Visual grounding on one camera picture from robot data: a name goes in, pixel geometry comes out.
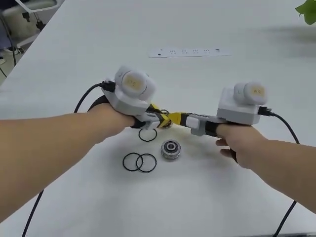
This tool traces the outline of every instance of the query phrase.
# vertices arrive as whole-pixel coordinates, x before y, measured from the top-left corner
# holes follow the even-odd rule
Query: green plant leaf
[[[306,0],[305,3],[295,8],[300,14],[305,14],[307,12],[316,12],[316,1]]]
[[[316,12],[308,12],[304,14],[305,22],[308,25],[312,25],[316,22]]]
[[[298,6],[297,8],[295,8],[295,10],[300,13],[300,14],[304,14],[306,12],[306,6],[304,4]]]

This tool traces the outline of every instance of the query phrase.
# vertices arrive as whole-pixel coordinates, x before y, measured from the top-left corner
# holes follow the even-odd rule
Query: forearm
[[[250,168],[267,184],[316,213],[316,148],[267,140],[251,148]]]
[[[0,121],[0,222],[96,143],[123,130],[123,115],[110,107],[102,109],[93,114]]]

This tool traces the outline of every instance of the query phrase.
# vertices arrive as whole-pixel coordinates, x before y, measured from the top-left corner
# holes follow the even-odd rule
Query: hand
[[[250,167],[253,153],[253,148],[260,146],[260,144],[267,139],[261,135],[252,126],[241,125],[227,125],[221,124],[218,126],[216,133],[221,138],[216,141],[216,145],[229,146],[236,152],[237,162],[244,168]],[[221,154],[226,157],[231,157],[230,149],[222,149]]]
[[[107,137],[117,135],[124,128],[130,127],[135,123],[133,117],[115,111],[110,104],[96,105],[88,114],[91,116],[92,122],[97,124],[98,143]]]

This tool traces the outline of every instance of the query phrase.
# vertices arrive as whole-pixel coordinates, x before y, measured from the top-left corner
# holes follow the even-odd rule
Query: yellow label
[[[138,78],[134,78],[133,76],[127,75],[124,78],[123,84],[134,90],[140,90],[142,88],[143,82]]]
[[[251,88],[251,94],[256,96],[265,96],[265,89],[262,86],[253,86]]]

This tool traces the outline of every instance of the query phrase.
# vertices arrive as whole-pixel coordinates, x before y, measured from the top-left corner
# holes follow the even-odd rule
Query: power strip
[[[150,58],[178,58],[178,57],[214,57],[230,56],[221,48],[158,48],[149,52]]]

